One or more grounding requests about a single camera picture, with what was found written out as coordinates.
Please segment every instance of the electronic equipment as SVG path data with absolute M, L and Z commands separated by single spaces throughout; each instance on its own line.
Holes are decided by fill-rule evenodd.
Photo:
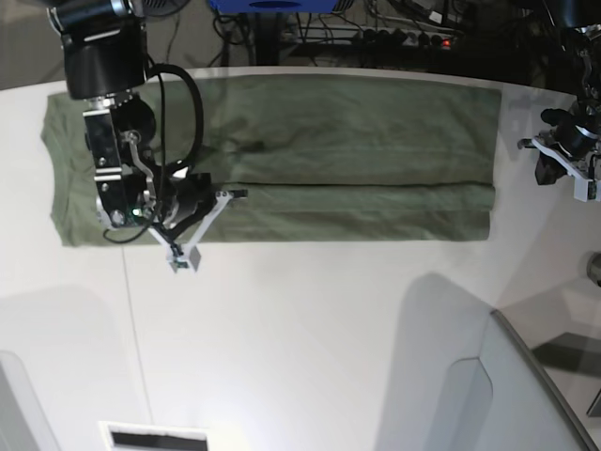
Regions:
M 166 248 L 174 271 L 196 270 L 200 261 L 196 244 L 225 206 L 246 193 L 223 192 L 211 183 L 210 174 L 193 172 L 203 151 L 200 92 L 184 69 L 154 64 L 146 52 L 145 17 L 173 14 L 188 1 L 50 2 L 48 14 L 61 38 L 70 96 L 89 104 L 84 112 L 85 141 L 96 168 L 97 210 L 106 227 L 105 238 L 126 243 L 148 231 Z M 195 115 L 196 131 L 189 153 L 175 162 L 167 162 L 165 154 L 164 74 L 182 79 L 190 91 Z M 150 107 L 134 91 L 152 77 L 159 77 L 162 92 L 160 161 L 150 148 L 159 127 Z M 195 226 L 190 241 L 177 241 Z M 110 236 L 112 230 L 140 227 L 124 241 Z
M 569 111 L 543 111 L 541 118 L 550 130 L 522 139 L 518 146 L 540 152 L 535 171 L 539 185 L 569 175 L 575 179 L 576 199 L 601 201 L 601 5 L 587 0 L 529 5 L 545 14 L 557 31 L 557 45 L 578 79 L 578 92 Z

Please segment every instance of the white table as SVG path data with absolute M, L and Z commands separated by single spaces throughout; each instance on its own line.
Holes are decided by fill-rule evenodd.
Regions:
M 461 303 L 449 287 L 459 287 L 497 307 L 552 292 L 570 305 L 556 317 L 601 324 L 600 292 L 579 273 L 583 256 L 601 248 L 601 209 L 572 199 L 570 179 L 538 187 L 536 155 L 516 149 L 544 128 L 540 111 L 568 106 L 568 96 L 385 70 L 195 76 L 282 72 L 501 89 L 490 240 L 203 244 L 200 273 L 177 276 L 157 246 L 63 248 L 50 220 L 53 170 L 39 134 L 46 97 L 65 86 L 0 92 L 0 350 L 23 360 L 63 451 L 103 449 L 98 420 L 208 428 L 218 451 L 377 449 L 396 389 L 421 413 L 403 417 L 403 449 L 420 449 L 451 362 L 444 355 L 477 354 L 485 316 L 470 311 L 458 316 L 461 331 L 440 336 L 433 328 L 422 342 L 399 344 L 410 320 L 406 293 L 428 274 L 447 282 L 430 293 L 450 309 L 447 318 Z M 574 284 L 580 289 L 564 289 Z M 540 305 L 507 312 L 529 344 L 570 327 Z M 544 327 L 541 312 L 553 317 Z M 435 352 L 432 371 L 393 381 L 399 346 Z

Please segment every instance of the white surface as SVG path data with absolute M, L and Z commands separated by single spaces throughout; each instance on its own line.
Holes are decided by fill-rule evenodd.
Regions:
M 276 71 L 332 72 L 196 75 Z M 121 253 L 62 248 L 49 218 L 53 174 L 39 133 L 46 96 L 63 89 L 0 93 L 2 202 L 18 218 L 2 223 L 0 349 L 23 359 L 63 451 L 100 451 L 99 420 L 207 428 L 212 451 L 421 449 L 444 371 L 477 353 L 483 323 L 463 310 L 466 291 L 519 302 L 580 280 L 583 250 L 601 244 L 598 206 L 574 207 L 571 180 L 537 187 L 534 153 L 516 149 L 543 127 L 542 108 L 567 97 L 504 86 L 489 241 L 207 244 L 200 273 L 177 276 L 160 246 L 127 248 L 132 318 Z M 560 214 L 584 209 L 588 228 Z M 450 282 L 409 290 L 431 272 Z M 589 301 L 568 297 L 573 311 Z
M 538 187 L 536 155 L 516 149 L 543 127 L 542 108 L 567 106 L 568 98 L 520 86 L 502 92 L 498 202 L 487 242 L 205 244 L 200 273 L 177 278 L 155 248 L 126 249 L 155 420 L 232 437 L 220 449 L 422 449 L 444 371 L 460 354 L 454 349 L 445 360 L 433 344 L 457 346 L 460 332 L 408 328 L 408 287 L 438 272 L 498 303 L 537 237 L 552 227 L 547 217 L 559 202 L 575 202 L 562 197 L 571 180 Z M 558 232 L 554 239 L 565 242 Z M 569 240 L 581 248 L 594 233 Z M 580 256 L 561 257 L 562 277 L 574 277 Z M 438 363 L 416 365 L 403 352 L 397 357 L 398 347 Z
M 492 380 L 494 399 L 478 451 L 580 450 L 545 389 L 492 319 L 486 326 L 480 360 Z
M 25 366 L 63 451 L 103 450 L 97 422 L 149 422 L 120 250 L 61 246 L 39 139 L 64 84 L 0 92 L 0 350 Z

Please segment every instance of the metal bracket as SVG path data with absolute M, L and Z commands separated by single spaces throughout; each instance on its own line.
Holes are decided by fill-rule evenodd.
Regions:
M 537 148 L 541 153 L 544 153 L 548 157 L 555 160 L 559 163 L 563 168 L 567 171 L 567 174 L 574 178 L 574 198 L 577 200 L 581 200 L 582 202 L 588 202 L 590 199 L 589 191 L 591 188 L 591 183 L 596 183 L 596 195 L 594 200 L 601 201 L 601 192 L 599 192 L 599 188 L 601 188 L 600 182 L 595 182 L 595 180 L 590 179 L 586 174 L 584 174 L 580 169 L 575 167 L 572 162 L 570 162 L 567 158 L 565 158 L 558 150 L 554 148 L 548 147 L 545 143 L 543 143 L 544 137 L 535 136 L 530 141 L 535 148 Z M 525 143 L 520 141 L 520 145 L 524 146 Z
M 217 199 L 215 206 L 203 218 L 190 240 L 185 244 L 172 246 L 158 230 L 152 227 L 148 230 L 150 234 L 167 249 L 167 262 L 174 272 L 177 272 L 179 269 L 193 269 L 195 272 L 198 271 L 200 265 L 200 253 L 196 248 L 196 244 L 202 240 L 210 225 L 213 224 L 213 221 L 217 219 L 217 216 L 222 213 L 227 204 L 232 199 L 240 198 L 240 195 L 235 192 L 219 191 L 215 193 L 215 197 Z

